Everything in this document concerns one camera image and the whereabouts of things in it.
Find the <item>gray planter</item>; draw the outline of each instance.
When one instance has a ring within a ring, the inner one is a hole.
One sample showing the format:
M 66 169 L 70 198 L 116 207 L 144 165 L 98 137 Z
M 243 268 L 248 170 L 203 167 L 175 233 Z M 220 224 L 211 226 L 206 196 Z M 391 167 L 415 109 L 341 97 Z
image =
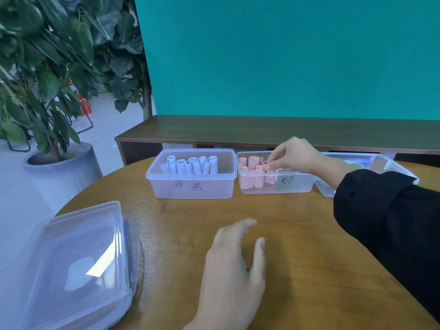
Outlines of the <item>gray planter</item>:
M 49 154 L 34 152 L 23 164 L 28 176 L 55 215 L 69 200 L 102 177 L 90 143 L 71 144 L 66 160 L 53 163 Z

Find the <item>floor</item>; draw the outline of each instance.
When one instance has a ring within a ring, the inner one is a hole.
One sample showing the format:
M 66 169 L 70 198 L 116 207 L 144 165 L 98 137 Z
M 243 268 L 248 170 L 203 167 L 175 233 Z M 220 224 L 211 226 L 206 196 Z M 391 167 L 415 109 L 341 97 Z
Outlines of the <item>floor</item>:
M 90 118 L 94 127 L 80 134 L 81 141 L 93 145 L 104 176 L 123 166 L 114 137 L 137 125 L 143 119 L 142 109 L 138 104 L 129 103 L 127 110 L 119 114 L 114 108 L 113 101 L 114 98 L 109 93 L 102 93 L 91 99 L 90 105 L 93 113 Z M 89 125 L 86 118 L 80 117 L 73 127 L 80 131 Z M 32 142 L 31 145 L 35 150 L 35 143 Z M 53 216 L 49 206 L 27 179 L 21 167 L 28 155 L 29 153 L 10 151 L 7 143 L 0 140 L 2 162 L 2 169 L 0 169 L 0 250 L 2 251 L 0 253 L 0 282 L 3 279 L 4 269 L 18 258 L 34 226 Z

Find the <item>black sleeve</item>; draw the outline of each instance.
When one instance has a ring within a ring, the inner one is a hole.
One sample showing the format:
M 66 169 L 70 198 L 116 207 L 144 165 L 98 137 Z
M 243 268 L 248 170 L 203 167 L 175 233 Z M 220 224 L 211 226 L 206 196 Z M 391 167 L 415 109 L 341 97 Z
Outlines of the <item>black sleeve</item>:
M 362 169 L 340 183 L 334 217 L 440 322 L 440 193 L 397 172 Z

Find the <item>wooden table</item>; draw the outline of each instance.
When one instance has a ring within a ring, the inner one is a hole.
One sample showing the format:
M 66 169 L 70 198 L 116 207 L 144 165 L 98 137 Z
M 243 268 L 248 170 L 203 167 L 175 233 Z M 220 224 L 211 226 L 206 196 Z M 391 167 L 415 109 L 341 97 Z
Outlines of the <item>wooden table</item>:
M 243 240 L 249 263 L 266 238 L 267 288 L 250 329 L 440 329 L 424 308 L 333 218 L 331 198 L 309 193 L 157 199 L 145 172 L 153 159 L 92 184 L 60 212 L 119 200 L 142 246 L 138 291 L 115 329 L 179 330 L 195 315 L 206 252 L 220 227 L 259 220 Z M 440 169 L 403 163 L 440 190 Z
M 115 140 L 129 165 L 158 155 L 162 143 L 276 147 L 293 135 L 319 150 L 440 154 L 440 121 L 154 116 Z

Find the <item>plastic container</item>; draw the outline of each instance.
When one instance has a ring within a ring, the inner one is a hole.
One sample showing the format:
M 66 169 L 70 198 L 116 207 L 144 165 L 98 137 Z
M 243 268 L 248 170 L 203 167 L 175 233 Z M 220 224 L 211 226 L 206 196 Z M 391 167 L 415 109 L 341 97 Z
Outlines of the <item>plastic container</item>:
M 265 177 L 263 187 L 248 188 L 247 180 L 249 175 L 242 172 L 239 168 L 239 157 L 246 157 L 249 161 L 250 156 L 262 157 L 267 160 L 272 151 L 255 151 L 255 152 L 238 152 L 235 155 L 235 165 L 238 169 L 240 190 L 244 194 L 271 194 L 271 193 L 293 193 L 293 192 L 309 192 L 313 187 L 316 177 L 310 174 L 303 174 L 291 169 L 280 169 L 273 173 L 253 173 L 252 177 Z M 275 180 L 274 183 L 267 183 L 270 178 Z
M 340 158 L 341 160 L 349 161 L 358 165 L 359 168 L 366 168 L 373 170 L 379 174 L 387 171 L 400 172 L 402 174 L 416 178 L 414 184 L 419 183 L 419 179 L 408 169 L 402 167 L 397 162 L 380 154 L 363 154 L 363 153 L 322 153 L 330 157 Z M 316 178 L 316 187 L 322 195 L 326 197 L 334 197 L 336 190 L 324 182 L 322 179 Z
M 118 201 L 39 224 L 18 261 L 9 329 L 105 330 L 129 309 L 140 261 Z
M 160 164 L 169 155 L 176 159 L 217 156 L 218 174 L 163 174 Z M 232 149 L 187 148 L 164 149 L 153 161 L 145 175 L 158 198 L 221 199 L 232 197 L 234 179 L 237 177 L 235 153 Z

